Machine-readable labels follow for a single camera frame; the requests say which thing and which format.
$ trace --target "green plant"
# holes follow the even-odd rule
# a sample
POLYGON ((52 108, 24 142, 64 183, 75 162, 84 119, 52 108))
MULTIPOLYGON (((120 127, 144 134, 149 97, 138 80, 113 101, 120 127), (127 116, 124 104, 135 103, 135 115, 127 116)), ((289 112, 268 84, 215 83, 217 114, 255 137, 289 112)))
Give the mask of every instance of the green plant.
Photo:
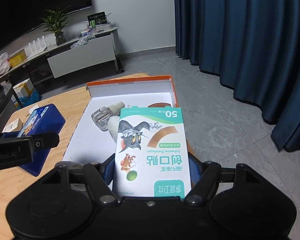
POLYGON ((43 26, 46 28, 44 32, 60 33, 62 31, 62 28, 67 24, 68 17, 65 15, 67 8, 62 10, 58 8, 56 11, 46 9, 50 15, 47 18, 41 18, 44 21, 43 26))

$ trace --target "clear liquid bottle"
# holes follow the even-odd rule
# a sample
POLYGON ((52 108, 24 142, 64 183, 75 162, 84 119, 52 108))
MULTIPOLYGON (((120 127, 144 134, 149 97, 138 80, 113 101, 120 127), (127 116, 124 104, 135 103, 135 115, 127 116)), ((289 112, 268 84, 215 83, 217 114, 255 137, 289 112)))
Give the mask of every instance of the clear liquid bottle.
POLYGON ((125 105, 123 102, 119 102, 108 107, 103 106, 95 111, 91 115, 91 118, 102 131, 106 131, 108 129, 108 121, 110 117, 118 115, 120 110, 124 107, 125 105))

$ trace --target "curtain fold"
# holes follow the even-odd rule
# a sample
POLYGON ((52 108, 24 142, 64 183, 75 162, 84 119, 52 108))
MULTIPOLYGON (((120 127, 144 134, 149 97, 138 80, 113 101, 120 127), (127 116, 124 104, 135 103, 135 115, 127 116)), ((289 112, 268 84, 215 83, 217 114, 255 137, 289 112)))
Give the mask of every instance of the curtain fold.
POLYGON ((176 54, 216 73, 300 149, 300 0, 175 0, 176 54))

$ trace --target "bolt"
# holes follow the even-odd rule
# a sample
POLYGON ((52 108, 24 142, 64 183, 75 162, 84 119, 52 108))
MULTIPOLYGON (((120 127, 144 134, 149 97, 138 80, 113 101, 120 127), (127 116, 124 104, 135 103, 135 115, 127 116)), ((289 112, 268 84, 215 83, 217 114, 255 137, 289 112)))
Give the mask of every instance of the bolt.
POLYGON ((154 201, 148 201, 147 202, 147 206, 148 207, 153 207, 155 205, 155 202, 154 201))
POLYGON ((103 204, 111 204, 115 201, 115 197, 112 195, 103 195, 100 197, 100 202, 103 204))
POLYGON ((202 197, 200 197, 199 195, 191 195, 187 197, 186 200, 190 204, 199 204, 202 202, 202 197))

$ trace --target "baseboard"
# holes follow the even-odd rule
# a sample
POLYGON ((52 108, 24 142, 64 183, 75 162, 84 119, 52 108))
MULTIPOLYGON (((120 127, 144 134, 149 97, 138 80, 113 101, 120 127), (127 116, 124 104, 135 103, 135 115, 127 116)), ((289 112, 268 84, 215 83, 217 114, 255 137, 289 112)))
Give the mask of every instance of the baseboard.
POLYGON ((132 57, 139 57, 139 56, 150 55, 150 54, 155 54, 155 53, 162 53, 162 52, 169 52, 169 51, 176 51, 176 46, 157 48, 157 49, 146 49, 146 50, 130 52, 130 53, 126 53, 126 54, 120 54, 120 55, 118 55, 118 58, 132 58, 132 57))

